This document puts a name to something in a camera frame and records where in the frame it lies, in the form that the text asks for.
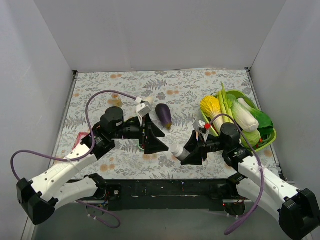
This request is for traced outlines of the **white vitamin B bottle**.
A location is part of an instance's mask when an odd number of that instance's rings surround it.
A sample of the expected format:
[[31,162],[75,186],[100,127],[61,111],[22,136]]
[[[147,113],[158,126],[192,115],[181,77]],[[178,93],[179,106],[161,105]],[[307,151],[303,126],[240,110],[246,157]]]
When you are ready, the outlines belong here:
[[181,145],[171,145],[169,147],[170,152],[172,153],[172,155],[177,158],[179,161],[183,161],[185,160],[189,155],[190,152],[187,151],[184,147],[182,147]]

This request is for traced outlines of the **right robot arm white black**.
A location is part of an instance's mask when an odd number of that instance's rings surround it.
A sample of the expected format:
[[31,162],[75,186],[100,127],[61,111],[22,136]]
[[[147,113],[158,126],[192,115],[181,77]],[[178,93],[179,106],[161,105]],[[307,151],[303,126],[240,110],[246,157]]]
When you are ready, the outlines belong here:
[[225,163],[237,172],[228,178],[230,198],[242,196],[256,203],[292,240],[301,240],[320,226],[320,208],[312,191],[300,190],[260,166],[256,156],[241,145],[235,124],[224,123],[218,137],[209,134],[209,127],[196,122],[187,144],[171,148],[182,165],[200,166],[208,153],[221,151]]

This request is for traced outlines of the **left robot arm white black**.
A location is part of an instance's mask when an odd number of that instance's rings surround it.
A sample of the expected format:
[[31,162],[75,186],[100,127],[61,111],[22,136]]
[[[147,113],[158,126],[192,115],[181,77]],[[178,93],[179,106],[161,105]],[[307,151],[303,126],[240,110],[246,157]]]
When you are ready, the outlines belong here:
[[17,199],[34,225],[48,220],[54,212],[72,202],[85,198],[109,200],[116,187],[109,186],[97,173],[70,183],[70,179],[84,168],[96,163],[115,148],[116,139],[135,139],[146,155],[167,152],[169,148],[160,141],[165,134],[152,122],[149,114],[124,120],[120,107],[108,108],[100,121],[69,155],[44,173],[18,181]]

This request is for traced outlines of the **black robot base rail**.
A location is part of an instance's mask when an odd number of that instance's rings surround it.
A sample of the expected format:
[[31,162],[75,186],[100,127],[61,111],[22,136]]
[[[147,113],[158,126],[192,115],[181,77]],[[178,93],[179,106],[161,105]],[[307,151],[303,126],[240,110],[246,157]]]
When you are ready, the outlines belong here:
[[222,211],[226,204],[243,205],[246,199],[228,179],[135,179],[107,180],[106,193],[84,200],[106,202],[108,210]]

